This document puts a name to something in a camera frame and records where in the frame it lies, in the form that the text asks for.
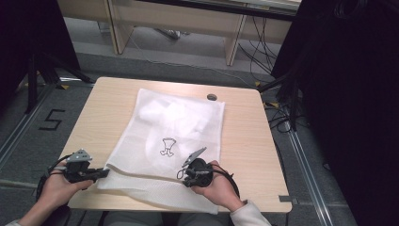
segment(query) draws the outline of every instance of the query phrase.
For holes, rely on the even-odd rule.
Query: wooden table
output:
[[[220,165],[234,173],[242,200],[250,199],[262,212],[286,213],[290,202],[278,155],[268,126],[260,94],[255,89],[238,89],[182,83],[102,77],[97,80],[75,124],[61,156],[84,148],[93,157],[91,168],[102,168],[132,117],[140,88],[207,99],[208,94],[225,102]],[[79,191],[71,208],[93,210],[173,211],[136,201],[121,192],[96,185]]]

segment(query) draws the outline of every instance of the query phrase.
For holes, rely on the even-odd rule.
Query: hand-mounted device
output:
[[[67,165],[65,167],[58,166],[58,164],[63,160],[66,160]],[[39,199],[47,178],[53,174],[63,174],[70,183],[86,180],[92,180],[96,182],[97,179],[106,177],[108,175],[109,169],[89,169],[89,161],[91,160],[91,156],[83,149],[58,159],[44,172],[44,175],[40,177],[38,189],[36,191],[36,200]]]
[[[200,154],[202,154],[205,150],[206,147],[201,148],[198,151],[190,154],[182,164],[183,169],[178,172],[177,178],[182,179],[184,177],[184,174],[186,174],[187,176],[182,181],[183,185],[187,187],[191,186],[206,187],[212,183],[212,180],[214,179],[214,172],[219,173],[225,176],[229,180],[232,187],[234,188],[235,193],[237,194],[238,197],[240,197],[238,186],[232,179],[233,174],[229,175],[220,166],[206,163],[202,158],[199,158]]]

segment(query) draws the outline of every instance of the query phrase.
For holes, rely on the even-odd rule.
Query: sleeve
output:
[[[247,201],[246,205],[230,213],[230,216],[235,226],[271,226],[252,201]]]
[[[6,226],[21,226],[21,224],[18,223],[18,219],[6,224]]]

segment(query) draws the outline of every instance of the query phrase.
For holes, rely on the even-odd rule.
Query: white plastic bag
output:
[[[182,185],[177,173],[193,152],[219,160],[224,103],[140,89],[136,107],[106,162],[99,189],[122,190],[162,206],[217,213],[217,206]]]

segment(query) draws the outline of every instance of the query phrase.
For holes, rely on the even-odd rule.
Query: wrist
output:
[[[228,208],[230,212],[235,212],[244,205],[246,204],[242,202],[238,197],[236,197],[235,199],[232,199],[228,204],[226,204],[225,207]]]
[[[48,202],[43,200],[38,200],[38,202],[35,203],[35,206],[43,212],[50,213],[54,212],[59,207],[55,202]]]

